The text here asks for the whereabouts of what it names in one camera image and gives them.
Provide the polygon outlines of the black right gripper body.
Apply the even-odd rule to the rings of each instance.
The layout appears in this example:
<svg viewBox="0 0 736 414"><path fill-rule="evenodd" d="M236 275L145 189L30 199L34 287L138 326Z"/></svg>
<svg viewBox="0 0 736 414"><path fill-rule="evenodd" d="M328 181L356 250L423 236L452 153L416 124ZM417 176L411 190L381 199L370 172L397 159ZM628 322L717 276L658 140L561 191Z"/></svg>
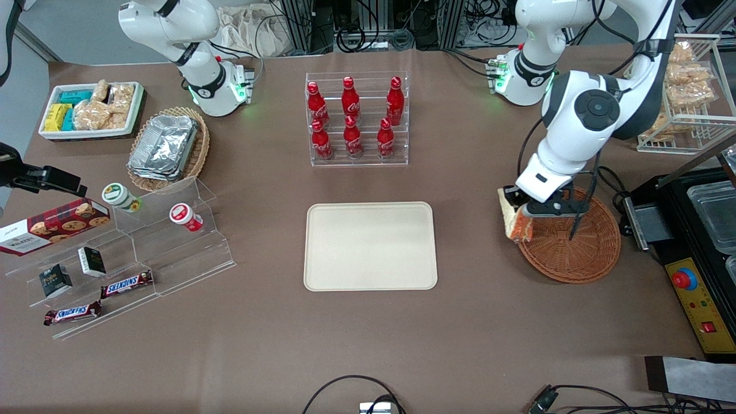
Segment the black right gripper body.
<svg viewBox="0 0 736 414"><path fill-rule="evenodd" d="M18 150L1 143L1 186L13 187L19 178L26 176L26 168Z"/></svg>

